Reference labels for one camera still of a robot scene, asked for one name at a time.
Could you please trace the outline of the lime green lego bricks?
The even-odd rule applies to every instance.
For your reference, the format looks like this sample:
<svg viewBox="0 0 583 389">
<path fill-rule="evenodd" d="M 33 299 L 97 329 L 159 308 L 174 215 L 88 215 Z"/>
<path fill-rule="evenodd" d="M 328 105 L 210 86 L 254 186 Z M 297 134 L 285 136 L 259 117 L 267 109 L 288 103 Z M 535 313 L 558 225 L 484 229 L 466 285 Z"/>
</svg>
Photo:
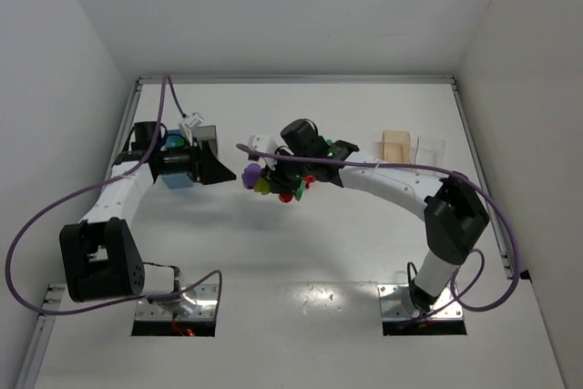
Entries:
<svg viewBox="0 0 583 389">
<path fill-rule="evenodd" d="M 263 196 L 271 193 L 270 182 L 263 178 L 259 178 L 252 189 L 254 192 L 260 193 Z"/>
</svg>

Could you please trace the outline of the dark smoky plastic bin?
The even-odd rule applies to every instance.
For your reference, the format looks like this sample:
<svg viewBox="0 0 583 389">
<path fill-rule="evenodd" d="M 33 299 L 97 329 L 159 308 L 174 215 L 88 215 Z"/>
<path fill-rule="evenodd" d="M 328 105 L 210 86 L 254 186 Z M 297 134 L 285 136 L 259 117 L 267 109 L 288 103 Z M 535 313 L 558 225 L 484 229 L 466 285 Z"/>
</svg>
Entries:
<svg viewBox="0 0 583 389">
<path fill-rule="evenodd" d="M 219 156 L 218 136 L 215 125 L 203 125 L 194 129 L 194 138 L 200 142 L 208 142 L 215 157 Z"/>
</svg>

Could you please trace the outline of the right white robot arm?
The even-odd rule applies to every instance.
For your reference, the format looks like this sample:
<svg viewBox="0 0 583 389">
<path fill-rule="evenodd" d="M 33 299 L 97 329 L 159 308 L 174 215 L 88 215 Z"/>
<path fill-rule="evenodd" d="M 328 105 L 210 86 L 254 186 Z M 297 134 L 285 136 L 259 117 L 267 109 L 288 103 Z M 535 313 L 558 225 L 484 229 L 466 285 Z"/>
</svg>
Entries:
<svg viewBox="0 0 583 389">
<path fill-rule="evenodd" d="M 305 119 L 286 126 L 281 138 L 284 147 L 268 148 L 263 172 L 273 192 L 295 195 L 302 179 L 313 177 L 386 200 L 424 223 L 428 252 L 408 289 L 412 305 L 429 312 L 490 221 L 476 193 L 453 177 L 388 168 L 353 143 L 325 139 Z"/>
</svg>

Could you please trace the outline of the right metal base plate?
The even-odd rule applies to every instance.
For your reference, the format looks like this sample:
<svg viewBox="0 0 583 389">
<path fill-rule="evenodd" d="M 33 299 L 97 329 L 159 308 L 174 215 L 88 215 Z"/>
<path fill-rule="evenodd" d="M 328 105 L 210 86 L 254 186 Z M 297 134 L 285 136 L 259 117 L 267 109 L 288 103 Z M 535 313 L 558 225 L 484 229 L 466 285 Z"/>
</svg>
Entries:
<svg viewBox="0 0 583 389">
<path fill-rule="evenodd" d="M 461 305 L 447 288 L 427 307 L 414 301 L 407 283 L 381 283 L 377 291 L 383 322 L 453 322 L 464 319 Z"/>
</svg>

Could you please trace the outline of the purple rounded lego brick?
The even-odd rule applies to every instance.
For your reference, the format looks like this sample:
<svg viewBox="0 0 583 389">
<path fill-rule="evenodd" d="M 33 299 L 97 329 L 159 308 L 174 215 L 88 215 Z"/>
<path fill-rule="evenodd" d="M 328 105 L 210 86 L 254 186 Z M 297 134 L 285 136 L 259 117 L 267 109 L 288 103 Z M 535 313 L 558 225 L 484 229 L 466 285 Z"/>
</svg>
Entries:
<svg viewBox="0 0 583 389">
<path fill-rule="evenodd" d="M 241 181 L 245 189 L 253 189 L 261 178 L 262 167 L 252 162 L 249 164 L 241 174 Z"/>
</svg>

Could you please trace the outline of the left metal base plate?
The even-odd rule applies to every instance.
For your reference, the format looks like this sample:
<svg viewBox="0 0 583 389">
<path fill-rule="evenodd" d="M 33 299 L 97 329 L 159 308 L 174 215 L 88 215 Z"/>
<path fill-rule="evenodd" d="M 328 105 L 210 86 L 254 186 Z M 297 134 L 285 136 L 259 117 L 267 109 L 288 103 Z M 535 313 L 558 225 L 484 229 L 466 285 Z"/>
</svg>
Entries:
<svg viewBox="0 0 583 389">
<path fill-rule="evenodd" d="M 213 322 L 219 298 L 218 284 L 202 284 L 177 299 L 165 302 L 139 300 L 136 322 Z"/>
</svg>

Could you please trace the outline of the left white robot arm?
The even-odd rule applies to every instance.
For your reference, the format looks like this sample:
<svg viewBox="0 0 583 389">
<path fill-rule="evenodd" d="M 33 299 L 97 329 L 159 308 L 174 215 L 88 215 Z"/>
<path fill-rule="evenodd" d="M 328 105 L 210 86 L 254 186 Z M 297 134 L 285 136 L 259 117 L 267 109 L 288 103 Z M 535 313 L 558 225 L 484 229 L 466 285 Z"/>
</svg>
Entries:
<svg viewBox="0 0 583 389">
<path fill-rule="evenodd" d="M 188 134 L 153 121 L 134 124 L 113 162 L 111 177 L 80 222 L 64 226 L 59 234 L 66 285 L 74 302 L 142 293 L 144 262 L 130 226 L 157 179 L 211 185 L 236 178 L 219 161 L 215 126 L 197 127 Z"/>
</svg>

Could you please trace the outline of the clear plastic bin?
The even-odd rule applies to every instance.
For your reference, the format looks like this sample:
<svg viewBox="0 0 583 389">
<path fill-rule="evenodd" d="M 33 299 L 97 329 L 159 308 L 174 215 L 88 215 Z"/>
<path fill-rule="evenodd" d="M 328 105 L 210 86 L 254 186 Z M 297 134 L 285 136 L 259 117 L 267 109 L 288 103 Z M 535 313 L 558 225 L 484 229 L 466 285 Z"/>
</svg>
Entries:
<svg viewBox="0 0 583 389">
<path fill-rule="evenodd" d="M 436 138 L 418 136 L 414 146 L 414 163 L 432 167 L 441 167 L 445 155 L 445 141 Z"/>
</svg>

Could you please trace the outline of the metal base plate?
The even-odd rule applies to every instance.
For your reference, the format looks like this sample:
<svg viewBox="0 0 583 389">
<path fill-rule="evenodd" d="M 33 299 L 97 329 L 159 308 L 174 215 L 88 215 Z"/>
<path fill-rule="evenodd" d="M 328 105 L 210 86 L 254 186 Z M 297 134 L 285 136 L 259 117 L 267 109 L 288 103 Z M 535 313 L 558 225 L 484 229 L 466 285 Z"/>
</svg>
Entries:
<svg viewBox="0 0 583 389">
<path fill-rule="evenodd" d="M 136 322 L 213 322 L 219 298 L 218 284 L 202 284 L 177 299 L 165 302 L 139 300 Z"/>
<path fill-rule="evenodd" d="M 447 288 L 427 307 L 414 301 L 407 283 L 381 283 L 377 291 L 383 322 L 453 322 L 464 319 L 461 305 Z"/>
</svg>

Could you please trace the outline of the wooden tan bin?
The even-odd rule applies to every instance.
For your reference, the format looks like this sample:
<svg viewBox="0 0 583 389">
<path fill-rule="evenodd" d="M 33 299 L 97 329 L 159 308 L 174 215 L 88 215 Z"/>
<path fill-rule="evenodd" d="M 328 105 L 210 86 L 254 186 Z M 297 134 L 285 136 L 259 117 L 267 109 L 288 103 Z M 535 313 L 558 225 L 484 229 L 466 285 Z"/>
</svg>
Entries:
<svg viewBox="0 0 583 389">
<path fill-rule="evenodd" d="M 384 130 L 381 153 L 384 161 L 396 164 L 410 164 L 411 136 L 408 131 Z"/>
</svg>

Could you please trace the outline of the red arch lego brick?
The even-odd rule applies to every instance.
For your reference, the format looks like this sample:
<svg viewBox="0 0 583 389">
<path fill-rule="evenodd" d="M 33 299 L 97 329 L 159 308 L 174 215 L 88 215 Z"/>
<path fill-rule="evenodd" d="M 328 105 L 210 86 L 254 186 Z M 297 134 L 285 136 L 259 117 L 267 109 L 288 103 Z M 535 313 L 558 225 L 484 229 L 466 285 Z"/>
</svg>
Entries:
<svg viewBox="0 0 583 389">
<path fill-rule="evenodd" d="M 317 181 L 317 179 L 314 176 L 306 176 L 302 180 L 305 183 L 306 189 L 308 189 L 313 183 Z"/>
</svg>

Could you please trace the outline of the red rounded lego brick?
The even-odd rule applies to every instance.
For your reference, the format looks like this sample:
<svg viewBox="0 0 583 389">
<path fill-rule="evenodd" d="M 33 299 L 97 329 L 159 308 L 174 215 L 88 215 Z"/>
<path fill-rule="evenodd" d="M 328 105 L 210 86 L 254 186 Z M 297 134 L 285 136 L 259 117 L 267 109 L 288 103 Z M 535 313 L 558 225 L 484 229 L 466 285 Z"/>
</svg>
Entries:
<svg viewBox="0 0 583 389">
<path fill-rule="evenodd" d="M 283 203 L 289 203 L 294 200 L 294 195 L 291 193 L 281 193 L 279 195 L 279 200 Z"/>
</svg>

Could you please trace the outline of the small green lego wedge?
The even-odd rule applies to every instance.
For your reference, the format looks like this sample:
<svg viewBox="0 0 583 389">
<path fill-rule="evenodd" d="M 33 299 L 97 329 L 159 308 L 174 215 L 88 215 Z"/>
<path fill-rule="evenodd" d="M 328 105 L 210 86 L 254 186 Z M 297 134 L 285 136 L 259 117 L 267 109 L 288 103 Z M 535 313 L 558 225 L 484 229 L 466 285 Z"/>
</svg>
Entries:
<svg viewBox="0 0 583 389">
<path fill-rule="evenodd" d="M 304 191 L 306 190 L 306 186 L 307 186 L 306 179 L 302 179 L 299 187 L 297 188 L 297 190 L 295 190 L 294 197 L 297 201 L 300 201 L 302 199 L 302 195 L 303 195 Z"/>
</svg>

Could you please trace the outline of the aluminium frame rail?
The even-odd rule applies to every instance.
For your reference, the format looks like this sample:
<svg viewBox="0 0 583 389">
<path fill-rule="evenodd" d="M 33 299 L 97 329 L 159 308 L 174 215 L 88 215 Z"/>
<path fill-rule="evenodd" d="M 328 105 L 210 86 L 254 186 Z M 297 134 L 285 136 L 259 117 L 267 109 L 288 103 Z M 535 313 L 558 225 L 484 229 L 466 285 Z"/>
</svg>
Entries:
<svg viewBox="0 0 583 389">
<path fill-rule="evenodd" d="M 385 128 L 445 142 L 443 165 L 484 174 L 447 78 L 181 77 L 181 102 L 217 125 L 220 157 L 277 135 L 295 118 L 376 152 Z M 299 203 L 252 195 L 237 182 L 153 188 L 134 222 L 143 257 L 189 279 L 223 273 L 212 337 L 137 337 L 134 305 L 56 318 L 38 388 L 513 388 L 509 306 L 470 313 L 466 334 L 386 336 L 378 286 L 424 257 L 422 224 L 367 194 L 315 185 Z"/>
</svg>

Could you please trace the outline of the blue plastic bin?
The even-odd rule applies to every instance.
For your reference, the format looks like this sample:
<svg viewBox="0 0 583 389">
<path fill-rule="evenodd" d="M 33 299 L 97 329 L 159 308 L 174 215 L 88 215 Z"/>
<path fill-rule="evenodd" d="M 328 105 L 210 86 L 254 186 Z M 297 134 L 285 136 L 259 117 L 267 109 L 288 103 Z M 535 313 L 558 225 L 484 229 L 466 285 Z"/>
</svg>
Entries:
<svg viewBox="0 0 583 389">
<path fill-rule="evenodd" d="M 162 181 L 169 189 L 185 189 L 193 186 L 188 176 L 186 154 L 187 140 L 178 129 L 171 129 L 166 136 L 165 144 L 161 148 L 162 154 Z"/>
</svg>

